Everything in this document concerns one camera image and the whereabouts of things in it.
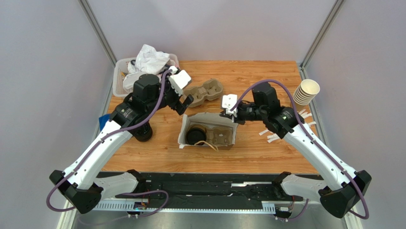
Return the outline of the black plastic cup lid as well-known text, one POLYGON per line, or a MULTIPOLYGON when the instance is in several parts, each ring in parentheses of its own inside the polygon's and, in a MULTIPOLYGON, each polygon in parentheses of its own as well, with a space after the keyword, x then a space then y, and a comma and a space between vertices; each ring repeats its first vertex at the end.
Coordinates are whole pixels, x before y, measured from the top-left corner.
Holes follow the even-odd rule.
POLYGON ((203 125, 192 125, 187 130, 185 141, 189 145, 201 146, 207 139, 207 130, 203 125))

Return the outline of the single cardboard cup carrier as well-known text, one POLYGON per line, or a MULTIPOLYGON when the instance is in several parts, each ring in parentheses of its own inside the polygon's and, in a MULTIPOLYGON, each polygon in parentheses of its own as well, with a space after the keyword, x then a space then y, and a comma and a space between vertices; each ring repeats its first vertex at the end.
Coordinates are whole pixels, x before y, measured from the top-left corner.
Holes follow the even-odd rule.
POLYGON ((215 126, 207 130, 206 141, 215 146, 229 146, 233 143, 233 130, 227 126, 215 126))

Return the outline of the brown paper bag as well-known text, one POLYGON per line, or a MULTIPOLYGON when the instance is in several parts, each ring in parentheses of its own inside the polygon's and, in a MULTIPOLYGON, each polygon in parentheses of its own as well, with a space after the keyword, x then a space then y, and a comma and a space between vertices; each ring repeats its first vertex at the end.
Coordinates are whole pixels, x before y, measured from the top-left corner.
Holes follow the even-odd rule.
POLYGON ((180 149, 190 146, 230 150, 236 141, 237 127, 237 123, 216 113, 185 114, 178 145, 180 149))

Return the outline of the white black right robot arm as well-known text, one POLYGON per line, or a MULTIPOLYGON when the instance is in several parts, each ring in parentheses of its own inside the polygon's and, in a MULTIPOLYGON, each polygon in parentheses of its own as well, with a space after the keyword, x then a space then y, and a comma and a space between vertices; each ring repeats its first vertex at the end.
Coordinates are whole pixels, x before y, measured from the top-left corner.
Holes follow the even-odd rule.
POLYGON ((368 219, 365 194, 371 175, 355 170, 335 155, 315 135, 294 105, 282 106, 273 83, 273 80, 261 80, 251 85, 247 89, 254 98, 251 102, 244 101, 243 96, 224 95, 221 116, 240 125, 247 121, 262 122, 270 132, 300 152, 321 176, 321 180, 316 180, 283 172, 272 182, 276 195, 317 201, 336 218, 353 213, 353 207, 361 203, 365 212, 362 219, 368 219))

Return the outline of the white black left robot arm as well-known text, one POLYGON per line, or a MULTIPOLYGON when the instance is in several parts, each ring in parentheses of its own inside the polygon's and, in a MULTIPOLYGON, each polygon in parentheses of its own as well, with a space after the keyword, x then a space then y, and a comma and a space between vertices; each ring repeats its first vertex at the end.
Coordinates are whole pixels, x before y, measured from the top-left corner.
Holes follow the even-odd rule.
POLYGON ((101 200, 117 195, 133 194, 144 178, 135 170, 98 178, 98 174, 114 153, 130 138, 147 141, 152 136, 149 120, 157 110, 170 107, 182 115, 193 101, 188 96, 183 102, 183 90, 191 83, 186 71, 162 76, 143 74, 133 84, 133 92, 116 106, 97 138, 85 152, 63 171, 50 175, 54 189, 71 203, 72 209, 85 214, 101 200))

